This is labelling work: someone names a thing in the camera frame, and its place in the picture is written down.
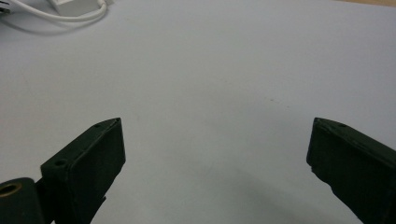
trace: cable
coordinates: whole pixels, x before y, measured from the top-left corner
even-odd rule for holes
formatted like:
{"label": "cable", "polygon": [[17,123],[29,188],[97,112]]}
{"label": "cable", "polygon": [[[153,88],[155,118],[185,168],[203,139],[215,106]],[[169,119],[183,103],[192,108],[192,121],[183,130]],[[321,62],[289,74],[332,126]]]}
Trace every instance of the cable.
{"label": "cable", "polygon": [[49,20],[49,21],[65,21],[65,22],[79,22],[79,21],[91,21],[96,18],[102,17],[105,15],[107,11],[107,3],[105,0],[98,0],[98,4],[100,8],[95,11],[93,14],[88,15],[88,16],[79,16],[79,17],[62,17],[62,16],[56,16],[49,14],[47,12],[40,11],[34,7],[30,7],[19,0],[9,0],[10,2],[14,3],[15,5],[18,5],[19,7],[23,8],[25,11],[30,12],[32,14],[37,15],[40,18]]}

